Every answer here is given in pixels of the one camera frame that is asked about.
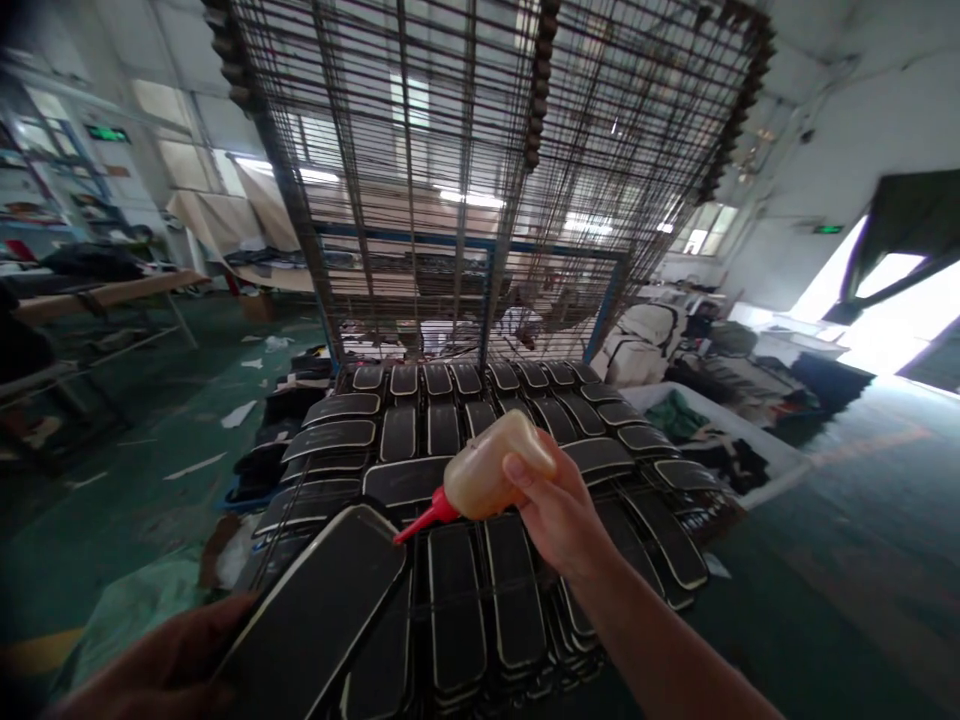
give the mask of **white wall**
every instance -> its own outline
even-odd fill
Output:
[[[790,141],[755,222],[715,271],[715,279],[728,271],[728,296],[790,309],[843,239],[798,222],[852,228],[881,175],[960,166],[958,26],[960,3],[951,0],[857,5],[834,55],[859,60],[808,123],[812,141]]]

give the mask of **metal grid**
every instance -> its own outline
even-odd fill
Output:
[[[589,357],[773,54],[739,2],[208,5],[341,359]]]

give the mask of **squeeze bottle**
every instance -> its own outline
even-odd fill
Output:
[[[435,522],[448,523],[461,515],[484,520],[523,499],[503,474],[503,458],[515,452],[532,472],[547,478],[557,474],[557,464],[543,447],[537,429],[520,410],[511,410],[447,463],[443,485],[433,493],[430,509],[418,517],[393,541],[404,542],[418,530]]]

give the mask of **green exit sign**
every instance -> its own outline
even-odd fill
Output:
[[[123,128],[112,128],[106,125],[84,125],[87,128],[87,134],[94,140],[103,142],[130,142],[127,131]]]

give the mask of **red nozzle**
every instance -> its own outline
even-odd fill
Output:
[[[447,500],[447,495],[445,492],[443,492],[443,486],[440,486],[433,492],[433,501],[430,505],[430,508],[423,515],[410,523],[406,529],[397,533],[397,535],[393,538],[393,542],[396,545],[400,545],[401,543],[409,540],[423,528],[429,527],[435,522],[448,523],[451,520],[456,520],[458,517],[460,517],[460,513],[457,512],[457,509],[450,504],[449,500]]]

